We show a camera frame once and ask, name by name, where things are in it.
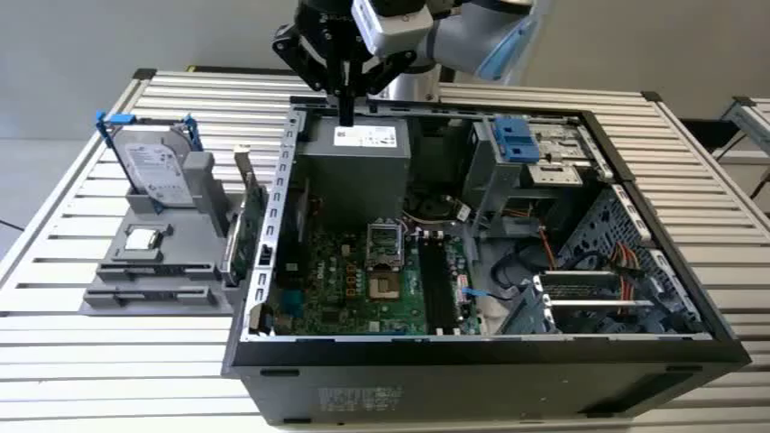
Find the aluminum extrusion table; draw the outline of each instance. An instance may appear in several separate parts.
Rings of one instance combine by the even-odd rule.
[[[753,364],[634,421],[338,429],[770,431],[770,222],[667,105],[641,93],[462,84],[442,92],[448,103],[596,113]],[[238,190],[234,145],[251,146],[270,185],[288,99],[312,94],[292,76],[157,72],[131,80],[113,111],[193,113],[214,173]],[[129,209],[127,187],[97,134],[0,264],[0,431],[273,431],[241,382],[219,378],[229,318],[77,315]]]

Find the orange wire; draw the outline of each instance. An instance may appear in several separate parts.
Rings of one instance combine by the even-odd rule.
[[[545,230],[541,229],[540,232],[541,232],[541,239],[544,239],[545,253],[549,256],[549,266],[553,271],[557,268],[557,259],[554,258],[554,252],[552,251],[552,245],[549,244],[549,240],[545,237]]]
[[[621,244],[621,246],[624,247],[624,249],[629,253],[629,256],[632,257],[632,259],[634,260],[634,265],[637,266],[637,269],[640,269],[641,266],[640,266],[640,258],[637,257],[637,253],[634,253],[634,250],[632,250],[628,245]],[[628,286],[626,297],[629,298],[628,300],[634,300],[634,285],[632,283],[628,283],[626,286]]]
[[[626,300],[626,281],[621,277],[621,300]],[[624,308],[618,307],[618,314],[624,313]]]
[[[618,250],[621,251],[621,257],[624,258],[624,266],[626,266],[626,261],[629,260],[626,256],[626,250],[624,249],[624,244],[618,242]]]

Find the motherboard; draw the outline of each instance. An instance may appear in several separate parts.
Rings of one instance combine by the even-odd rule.
[[[460,238],[408,235],[402,226],[393,227],[398,228],[393,236],[385,234],[385,224],[357,232],[312,229],[305,264],[289,263],[282,271],[302,275],[282,279],[285,287],[272,299],[278,329],[305,336],[480,334],[473,299],[460,287],[472,285]],[[404,244],[388,248],[384,239]],[[429,247],[441,254],[441,263],[426,269],[422,258]],[[373,266],[373,252],[396,257],[401,250],[401,266]]]

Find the small component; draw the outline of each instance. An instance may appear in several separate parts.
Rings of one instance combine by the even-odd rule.
[[[328,309],[322,311],[322,322],[328,324],[340,323],[340,310]]]
[[[356,263],[346,266],[346,298],[356,298],[360,295],[358,268]]]
[[[464,318],[465,315],[462,314],[462,305],[466,303],[466,295],[462,292],[464,289],[469,288],[469,277],[465,274],[458,275],[458,283],[456,284],[456,305],[461,310],[460,316]]]
[[[565,160],[562,152],[552,152],[546,155],[546,158],[550,162],[562,162]]]
[[[469,286],[469,277],[465,274],[458,275],[458,289],[465,289]]]
[[[461,203],[458,211],[458,220],[465,223],[466,221],[469,221],[470,216],[472,216],[472,208],[465,203]]]
[[[405,263],[401,224],[368,225],[366,266],[369,269],[398,271]]]
[[[528,173],[534,187],[582,187],[581,175],[570,165],[532,164]]]
[[[285,290],[281,310],[293,318],[302,318],[302,290]]]
[[[150,251],[158,245],[161,236],[161,232],[155,229],[134,227],[126,238],[126,249]]]
[[[373,272],[370,273],[370,298],[372,299],[398,299],[401,297],[401,284],[398,273]]]

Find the white wall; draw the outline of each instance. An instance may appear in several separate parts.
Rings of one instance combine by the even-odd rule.
[[[79,139],[139,67],[281,68],[297,0],[0,0],[0,138]]]
[[[285,68],[270,41],[297,2],[0,0],[0,138],[89,136],[138,67]],[[521,84],[655,89],[685,116],[770,95],[770,1],[546,2]]]
[[[520,84],[656,90],[680,116],[770,96],[770,1],[552,0]]]

